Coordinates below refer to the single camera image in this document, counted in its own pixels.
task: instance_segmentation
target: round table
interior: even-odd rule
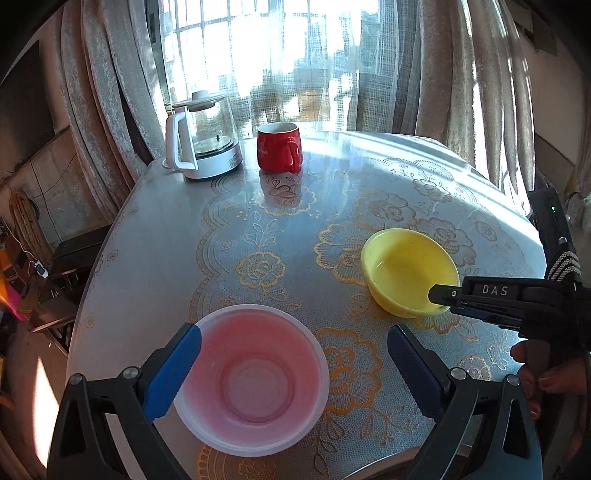
[[[320,342],[330,394],[315,428],[266,458],[237,458],[199,442],[174,407],[155,424],[193,478],[338,480],[420,445],[433,424],[391,361],[386,336],[405,322],[448,367],[498,380],[518,365],[513,332],[451,313],[402,320],[371,298],[363,243],[390,227],[442,245],[460,276],[543,277],[537,231],[512,203],[441,144],[388,134],[303,138],[301,174],[271,175],[244,162],[190,181],[153,162],[121,209],[78,311],[68,375],[117,376],[141,365],[184,322],[239,303],[291,313]],[[118,422],[109,420],[131,478],[143,478]]]

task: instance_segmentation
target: kettle base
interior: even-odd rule
[[[198,170],[183,170],[183,175],[192,180],[206,180],[223,175],[242,163],[240,142],[234,140],[227,150],[197,159]]]

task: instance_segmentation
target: white kettle handle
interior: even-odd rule
[[[180,139],[183,160],[178,157],[177,139]],[[195,149],[187,124],[186,107],[180,112],[174,112],[166,119],[166,163],[173,170],[198,170]]]

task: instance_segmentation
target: screw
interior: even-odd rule
[[[137,367],[127,367],[125,370],[123,370],[123,378],[126,378],[127,380],[131,380],[132,378],[135,378],[139,375],[139,368]]]
[[[452,370],[450,371],[450,373],[452,374],[452,377],[455,378],[456,380],[465,380],[466,379],[466,371],[462,368],[452,368]]]
[[[507,383],[517,387],[519,385],[519,378],[516,375],[509,374],[507,375]]]
[[[68,383],[70,385],[77,385],[82,381],[82,375],[81,374],[74,374],[70,377],[70,379],[68,380]]]

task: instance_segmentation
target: red mug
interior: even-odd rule
[[[258,128],[256,158],[267,173],[301,172],[300,129],[289,122],[273,122]]]

